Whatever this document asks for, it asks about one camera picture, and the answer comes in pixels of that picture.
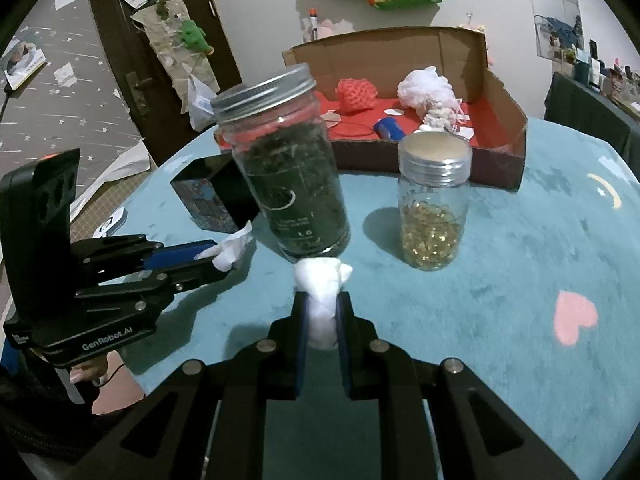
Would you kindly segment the green plush on door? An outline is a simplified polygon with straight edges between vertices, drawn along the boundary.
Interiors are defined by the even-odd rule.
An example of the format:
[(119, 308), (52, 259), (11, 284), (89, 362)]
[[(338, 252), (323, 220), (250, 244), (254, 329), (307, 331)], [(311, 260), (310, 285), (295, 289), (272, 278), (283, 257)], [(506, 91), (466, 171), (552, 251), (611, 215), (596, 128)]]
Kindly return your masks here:
[(215, 52), (215, 49), (206, 41), (204, 30), (192, 20), (182, 22), (180, 39), (194, 52), (201, 52), (205, 55), (212, 55)]

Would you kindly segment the cream scrunchie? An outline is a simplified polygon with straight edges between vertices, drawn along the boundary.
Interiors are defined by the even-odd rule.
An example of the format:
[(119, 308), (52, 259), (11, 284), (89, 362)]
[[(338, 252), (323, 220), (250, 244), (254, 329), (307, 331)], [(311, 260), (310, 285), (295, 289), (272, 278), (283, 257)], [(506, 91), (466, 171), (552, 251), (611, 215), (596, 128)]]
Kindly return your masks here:
[(436, 102), (428, 108), (422, 120), (422, 129), (425, 131), (446, 131), (454, 133), (458, 131), (458, 112)]

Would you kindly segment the pink pig plush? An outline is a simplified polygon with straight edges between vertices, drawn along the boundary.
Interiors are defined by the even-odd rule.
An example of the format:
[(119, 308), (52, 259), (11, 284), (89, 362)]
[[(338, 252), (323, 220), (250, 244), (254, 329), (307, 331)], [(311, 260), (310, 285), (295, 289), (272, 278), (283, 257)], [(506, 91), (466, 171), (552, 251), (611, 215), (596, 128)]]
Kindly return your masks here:
[[(303, 32), (303, 40), (305, 42), (312, 42), (310, 40), (310, 24), (309, 18), (304, 21), (305, 29)], [(334, 32), (335, 25), (330, 20), (322, 20), (318, 21), (318, 40), (326, 39), (335, 34)]]

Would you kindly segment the small glass jar gold beads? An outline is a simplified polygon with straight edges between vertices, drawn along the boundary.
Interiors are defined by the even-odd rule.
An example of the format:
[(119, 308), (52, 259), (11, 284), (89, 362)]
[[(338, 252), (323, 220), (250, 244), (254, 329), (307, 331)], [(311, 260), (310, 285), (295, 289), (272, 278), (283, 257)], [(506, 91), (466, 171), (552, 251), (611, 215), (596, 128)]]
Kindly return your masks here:
[(398, 143), (402, 253), (433, 271), (456, 258), (469, 210), (473, 151), (446, 131), (411, 133)]

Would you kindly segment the white tissue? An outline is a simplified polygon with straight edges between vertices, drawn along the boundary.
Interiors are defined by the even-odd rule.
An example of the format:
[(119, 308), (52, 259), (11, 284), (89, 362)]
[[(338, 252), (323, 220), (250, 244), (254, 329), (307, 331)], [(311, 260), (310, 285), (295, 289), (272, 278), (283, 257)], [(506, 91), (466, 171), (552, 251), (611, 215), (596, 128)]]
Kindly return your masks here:
[(337, 295), (352, 275), (352, 266), (339, 258), (305, 258), (293, 266), (299, 292), (308, 296), (308, 346), (330, 351), (337, 345)]

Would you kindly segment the white mesh bath pouf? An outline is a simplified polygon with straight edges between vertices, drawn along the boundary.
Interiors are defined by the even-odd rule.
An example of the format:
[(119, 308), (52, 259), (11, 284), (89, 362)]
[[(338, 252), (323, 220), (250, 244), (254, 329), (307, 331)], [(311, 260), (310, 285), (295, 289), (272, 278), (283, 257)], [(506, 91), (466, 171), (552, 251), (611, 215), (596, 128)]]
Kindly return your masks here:
[(458, 107), (454, 88), (435, 66), (413, 70), (397, 86), (397, 97), (401, 105), (417, 110), (424, 104), (442, 102), (451, 108)]

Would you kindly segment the white tissue pack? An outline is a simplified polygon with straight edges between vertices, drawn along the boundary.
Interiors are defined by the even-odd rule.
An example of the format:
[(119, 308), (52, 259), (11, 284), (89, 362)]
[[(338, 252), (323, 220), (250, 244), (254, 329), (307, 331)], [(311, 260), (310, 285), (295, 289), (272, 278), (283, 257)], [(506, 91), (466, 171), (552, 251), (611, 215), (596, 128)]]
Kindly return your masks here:
[(253, 240), (252, 222), (239, 231), (229, 234), (221, 243), (199, 252), (194, 259), (209, 259), (220, 272), (229, 272), (245, 254), (247, 245)]

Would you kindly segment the red cardboard box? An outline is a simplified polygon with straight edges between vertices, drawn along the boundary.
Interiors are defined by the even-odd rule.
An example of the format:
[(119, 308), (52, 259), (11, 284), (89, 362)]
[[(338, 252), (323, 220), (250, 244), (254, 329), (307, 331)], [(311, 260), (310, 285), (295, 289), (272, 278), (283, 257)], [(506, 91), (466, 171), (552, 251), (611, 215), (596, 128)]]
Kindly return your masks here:
[(396, 144), (376, 133), (384, 118), (405, 134), (448, 130), (472, 146), (471, 181), (516, 191), (527, 119), (488, 68), (482, 32), (393, 27), (349, 32), (283, 52), (305, 63), (330, 125), (341, 170), (395, 172)]

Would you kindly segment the wall mirror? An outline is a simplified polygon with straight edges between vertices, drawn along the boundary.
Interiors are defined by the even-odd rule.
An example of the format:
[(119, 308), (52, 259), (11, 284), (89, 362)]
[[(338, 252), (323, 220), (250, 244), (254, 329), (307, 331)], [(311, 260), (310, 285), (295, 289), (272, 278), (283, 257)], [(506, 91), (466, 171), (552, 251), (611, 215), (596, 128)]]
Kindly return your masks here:
[(578, 0), (530, 0), (534, 14), (537, 54), (558, 60), (561, 51), (582, 49), (584, 30)]

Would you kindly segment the pink plush toy on wall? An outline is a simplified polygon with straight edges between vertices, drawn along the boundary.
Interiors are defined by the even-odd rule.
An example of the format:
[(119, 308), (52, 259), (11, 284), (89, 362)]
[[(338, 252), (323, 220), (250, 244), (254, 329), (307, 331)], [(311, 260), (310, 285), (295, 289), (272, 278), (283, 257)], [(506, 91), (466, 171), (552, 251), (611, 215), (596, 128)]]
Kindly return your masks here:
[[(468, 12), (466, 14), (466, 22), (463, 23), (461, 27), (472, 30), (473, 32), (478, 32), (479, 34), (486, 36), (486, 27), (482, 24), (474, 23), (474, 15), (472, 12)], [(489, 54), (488, 40), (485, 40), (485, 50), (486, 50), (487, 65), (491, 67), (494, 65), (494, 60)]]

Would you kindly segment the red foam net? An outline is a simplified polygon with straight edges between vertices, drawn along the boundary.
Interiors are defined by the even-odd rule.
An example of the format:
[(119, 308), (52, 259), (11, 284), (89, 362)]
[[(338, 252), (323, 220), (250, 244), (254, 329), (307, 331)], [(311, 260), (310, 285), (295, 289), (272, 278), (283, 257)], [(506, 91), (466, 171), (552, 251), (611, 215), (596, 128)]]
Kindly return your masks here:
[(367, 79), (343, 78), (336, 88), (340, 110), (349, 115), (372, 110), (378, 98), (378, 89)]

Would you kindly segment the plastic bag on door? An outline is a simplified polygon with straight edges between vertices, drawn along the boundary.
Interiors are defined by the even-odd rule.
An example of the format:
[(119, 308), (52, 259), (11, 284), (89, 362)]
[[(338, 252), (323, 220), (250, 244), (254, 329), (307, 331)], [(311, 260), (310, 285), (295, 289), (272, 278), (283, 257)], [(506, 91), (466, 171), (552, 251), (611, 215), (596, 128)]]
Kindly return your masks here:
[(193, 130), (202, 132), (215, 122), (212, 101), (216, 93), (194, 76), (188, 81), (188, 113)]

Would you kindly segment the teal plush tablecloth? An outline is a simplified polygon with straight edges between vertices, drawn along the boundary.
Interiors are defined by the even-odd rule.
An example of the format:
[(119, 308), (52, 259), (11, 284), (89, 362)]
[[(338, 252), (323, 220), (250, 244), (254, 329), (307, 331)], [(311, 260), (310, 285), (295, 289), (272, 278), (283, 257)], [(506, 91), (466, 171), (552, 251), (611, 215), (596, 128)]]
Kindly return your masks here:
[[(170, 180), (217, 155), (213, 129), (126, 201), (118, 232), (175, 245), (200, 230)], [(342, 174), (352, 236), (341, 259), (356, 315), (410, 356), (456, 356), (544, 439), (579, 479), (603, 479), (639, 422), (639, 185), (607, 143), (529, 119), (517, 193), (473, 186), (457, 258), (423, 272), (399, 243), (397, 178)], [(187, 359), (215, 363), (291, 312), (292, 263), (260, 217), (228, 280), (180, 294), (155, 335), (120, 350), (146, 393)], [(556, 336), (556, 303), (589, 300), (596, 324)], [(375, 403), (344, 395), (337, 352), (310, 350), (303, 396), (270, 403), (265, 479), (379, 479)]]

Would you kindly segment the large glass jar dark contents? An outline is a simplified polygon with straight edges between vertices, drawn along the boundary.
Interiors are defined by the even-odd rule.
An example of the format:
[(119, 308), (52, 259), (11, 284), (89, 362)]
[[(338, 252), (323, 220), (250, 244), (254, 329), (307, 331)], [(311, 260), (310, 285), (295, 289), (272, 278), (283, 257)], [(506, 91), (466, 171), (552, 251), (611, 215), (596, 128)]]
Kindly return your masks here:
[(280, 251), (292, 260), (336, 257), (350, 227), (340, 176), (307, 64), (212, 101), (218, 130)]

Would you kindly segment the dark cloth covered side table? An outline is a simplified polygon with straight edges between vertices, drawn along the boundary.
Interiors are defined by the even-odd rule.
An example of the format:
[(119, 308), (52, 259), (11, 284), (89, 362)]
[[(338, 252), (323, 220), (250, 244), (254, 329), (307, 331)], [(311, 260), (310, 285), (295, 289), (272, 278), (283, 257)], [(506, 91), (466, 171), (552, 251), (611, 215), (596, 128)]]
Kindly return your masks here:
[(639, 177), (639, 123), (604, 96), (554, 73), (544, 99), (544, 120), (608, 142)]

